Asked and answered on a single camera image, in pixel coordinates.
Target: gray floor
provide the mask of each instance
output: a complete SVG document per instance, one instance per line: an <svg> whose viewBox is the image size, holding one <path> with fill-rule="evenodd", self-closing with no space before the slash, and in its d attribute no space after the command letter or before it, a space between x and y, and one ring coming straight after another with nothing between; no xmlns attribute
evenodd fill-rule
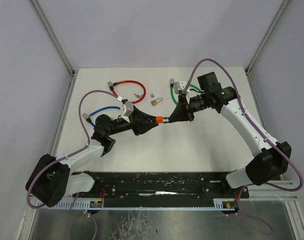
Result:
<svg viewBox="0 0 304 240"><path fill-rule="evenodd" d="M243 202L246 213L262 217L274 228L273 236L251 229L241 216L225 217L218 211L109 211L95 215L98 223L96 240L199 240L295 239L286 208L282 202ZM30 240L65 240L66 210L40 209L33 224ZM268 228L258 223L262 230ZM72 240L90 240L94 223L79 210L69 220Z"/></svg>

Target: robotic arm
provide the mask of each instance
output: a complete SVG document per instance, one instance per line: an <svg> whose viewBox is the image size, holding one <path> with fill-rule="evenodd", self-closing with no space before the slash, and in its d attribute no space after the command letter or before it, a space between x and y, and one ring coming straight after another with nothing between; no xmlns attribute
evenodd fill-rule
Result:
<svg viewBox="0 0 304 240"><path fill-rule="evenodd" d="M66 159L49 167L35 182L31 193L48 207L55 206L65 195L88 192L95 180L89 172L72 175L82 165L96 160L111 151L115 140L110 136L132 130L141 135L160 123L193 121L194 113L213 108L222 114L238 131L249 146L254 159L244 168L228 173L221 179L224 191L241 186L262 185L287 171L288 162L263 139L257 130L249 124L240 110L236 92L232 87L222 88L214 72L198 77L201 94L189 97L184 92L186 84L175 84L175 93L179 94L178 104L170 117L151 116L137 109L132 103L122 101L121 117L112 120L107 115L100 115L95 121L94 134L87 149L74 154L67 154ZM279 143L267 133L258 122L255 124L286 156L290 157L291 147L287 142ZM41 157L30 176L25 189L28 190L35 176L48 164L59 159L46 154Z"/></svg>

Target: cable connector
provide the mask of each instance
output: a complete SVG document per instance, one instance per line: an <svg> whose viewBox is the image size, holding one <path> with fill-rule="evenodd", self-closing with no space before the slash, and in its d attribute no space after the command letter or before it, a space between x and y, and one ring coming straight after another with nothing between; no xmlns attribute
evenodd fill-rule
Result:
<svg viewBox="0 0 304 240"><path fill-rule="evenodd" d="M174 79L171 78L171 80L170 80L170 87L172 88L173 86L174 86Z"/></svg>
<svg viewBox="0 0 304 240"><path fill-rule="evenodd" d="M82 114L83 118L88 122L88 123L91 123L92 120L91 120L91 116L90 115L87 115L86 113L83 113Z"/></svg>
<svg viewBox="0 0 304 240"><path fill-rule="evenodd" d="M114 90L114 86L111 81L109 81L107 84L108 84L108 87L110 88L110 90Z"/></svg>

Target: orange object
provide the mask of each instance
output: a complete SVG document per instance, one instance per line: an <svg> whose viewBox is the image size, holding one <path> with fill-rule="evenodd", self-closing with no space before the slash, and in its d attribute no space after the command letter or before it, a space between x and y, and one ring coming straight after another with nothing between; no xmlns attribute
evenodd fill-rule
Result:
<svg viewBox="0 0 304 240"><path fill-rule="evenodd" d="M157 117L156 117L156 122L157 122L158 124L162 124L162 123L163 123L163 117L162 117L162 116L157 116Z"/></svg>

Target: red cable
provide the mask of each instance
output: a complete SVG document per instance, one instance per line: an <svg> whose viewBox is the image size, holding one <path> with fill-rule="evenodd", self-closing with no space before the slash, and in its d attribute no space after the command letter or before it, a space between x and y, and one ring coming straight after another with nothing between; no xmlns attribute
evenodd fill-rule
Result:
<svg viewBox="0 0 304 240"><path fill-rule="evenodd" d="M138 85L140 85L142 88L143 88L143 91L144 91L144 93L143 93L143 96L139 99L139 100L136 100L136 101L132 101L131 103L133 103L133 104L136 104L136 103L139 103L140 101L142 101L143 100L143 98L145 98L145 95L146 95L146 89L145 89L145 87L144 87L144 85L142 84L142 83L140 83L140 82L138 82L138 81L133 81L133 80L126 80L126 81L120 81L120 82L116 82L116 84L117 85L119 85L119 84L138 84ZM116 92L114 91L114 89L112 90L112 92L114 93L114 95L115 96L117 96L118 97L118 95L116 94Z"/></svg>

